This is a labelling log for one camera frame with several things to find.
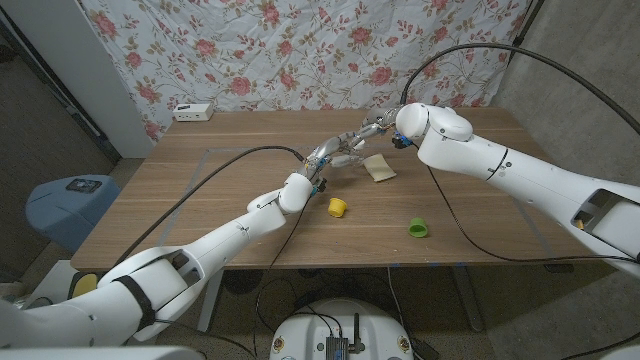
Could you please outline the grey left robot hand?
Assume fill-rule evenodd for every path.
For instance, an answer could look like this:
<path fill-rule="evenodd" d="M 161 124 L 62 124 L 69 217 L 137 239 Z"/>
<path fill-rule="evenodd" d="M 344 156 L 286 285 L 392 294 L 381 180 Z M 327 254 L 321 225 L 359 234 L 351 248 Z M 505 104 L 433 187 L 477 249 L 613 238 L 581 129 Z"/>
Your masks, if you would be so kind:
<path fill-rule="evenodd" d="M 334 168 L 359 164 L 363 158 L 360 150 L 353 150 L 350 142 L 355 132 L 346 132 L 329 138 L 306 158 L 304 165 L 298 170 L 309 181 L 315 182 L 326 165 Z"/>

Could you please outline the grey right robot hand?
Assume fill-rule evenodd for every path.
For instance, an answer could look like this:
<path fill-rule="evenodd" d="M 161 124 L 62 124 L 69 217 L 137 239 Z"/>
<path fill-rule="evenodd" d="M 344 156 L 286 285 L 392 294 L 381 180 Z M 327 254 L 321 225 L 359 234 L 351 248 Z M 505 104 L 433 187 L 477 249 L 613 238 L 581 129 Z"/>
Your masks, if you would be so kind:
<path fill-rule="evenodd" d="M 360 150 L 364 147 L 364 143 L 368 138 L 375 135 L 384 135 L 394 129 L 399 111 L 400 107 L 373 108 L 369 110 L 360 129 L 354 133 L 350 147 L 353 150 Z"/>

